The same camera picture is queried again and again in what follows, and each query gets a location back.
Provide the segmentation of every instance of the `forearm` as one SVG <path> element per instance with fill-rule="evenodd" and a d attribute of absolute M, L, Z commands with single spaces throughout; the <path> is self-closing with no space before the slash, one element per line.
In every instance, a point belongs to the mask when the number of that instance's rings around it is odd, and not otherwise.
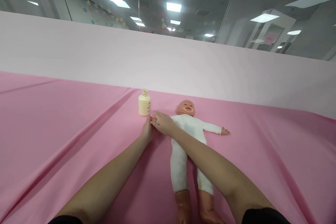
<path fill-rule="evenodd" d="M 94 174 L 56 215 L 73 215 L 83 224 L 98 223 L 123 188 L 148 141 L 137 138 Z"/>
<path fill-rule="evenodd" d="M 257 186 L 222 155 L 176 127 L 171 137 L 227 200 L 237 223 L 249 208 L 274 206 Z"/>

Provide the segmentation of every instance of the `bottle label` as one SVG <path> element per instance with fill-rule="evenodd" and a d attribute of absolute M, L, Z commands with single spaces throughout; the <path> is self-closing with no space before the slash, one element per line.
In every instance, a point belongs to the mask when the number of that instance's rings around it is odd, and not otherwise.
<path fill-rule="evenodd" d="M 151 102 L 148 103 L 148 107 L 147 107 L 147 114 L 149 114 L 151 112 Z"/>

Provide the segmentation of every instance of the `black sleeve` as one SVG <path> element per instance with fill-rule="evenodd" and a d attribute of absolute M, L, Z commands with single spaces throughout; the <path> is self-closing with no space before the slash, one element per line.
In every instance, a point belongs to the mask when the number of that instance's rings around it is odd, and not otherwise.
<path fill-rule="evenodd" d="M 82 222 L 77 217 L 61 215 L 52 219 L 48 224 L 82 224 Z"/>
<path fill-rule="evenodd" d="M 272 208 L 249 209 L 245 212 L 241 224 L 290 224 L 277 210 Z"/>

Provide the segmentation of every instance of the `doll leg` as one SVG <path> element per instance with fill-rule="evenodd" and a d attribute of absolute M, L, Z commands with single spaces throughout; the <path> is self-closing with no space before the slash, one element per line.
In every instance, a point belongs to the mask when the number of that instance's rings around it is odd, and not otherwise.
<path fill-rule="evenodd" d="M 174 139 L 171 142 L 173 151 L 170 159 L 170 175 L 177 204 L 177 224 L 190 224 L 191 202 L 187 185 L 187 154 Z"/>
<path fill-rule="evenodd" d="M 224 224 L 214 207 L 214 186 L 208 178 L 198 170 L 199 214 L 205 224 Z"/>
<path fill-rule="evenodd" d="M 188 189 L 187 185 L 187 154 L 174 140 L 171 140 L 173 151 L 170 159 L 171 183 L 175 193 Z"/>

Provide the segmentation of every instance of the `human hand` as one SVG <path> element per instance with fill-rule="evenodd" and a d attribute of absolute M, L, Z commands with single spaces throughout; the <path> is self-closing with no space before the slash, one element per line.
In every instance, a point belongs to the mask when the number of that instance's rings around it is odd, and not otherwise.
<path fill-rule="evenodd" d="M 154 135 L 154 126 L 151 125 L 152 117 L 148 115 L 146 117 L 146 122 L 142 127 L 142 132 L 140 134 L 140 137 L 145 139 L 147 142 L 150 142 Z"/>
<path fill-rule="evenodd" d="M 152 121 L 150 123 L 162 134 L 171 136 L 176 127 L 178 127 L 176 123 L 174 123 L 173 119 L 169 115 L 159 111 L 154 111 L 154 114 L 158 123 L 156 123 L 156 121 Z"/>
<path fill-rule="evenodd" d="M 221 135 L 230 135 L 230 131 L 224 129 L 224 127 L 222 127 L 222 132 L 220 133 Z"/>

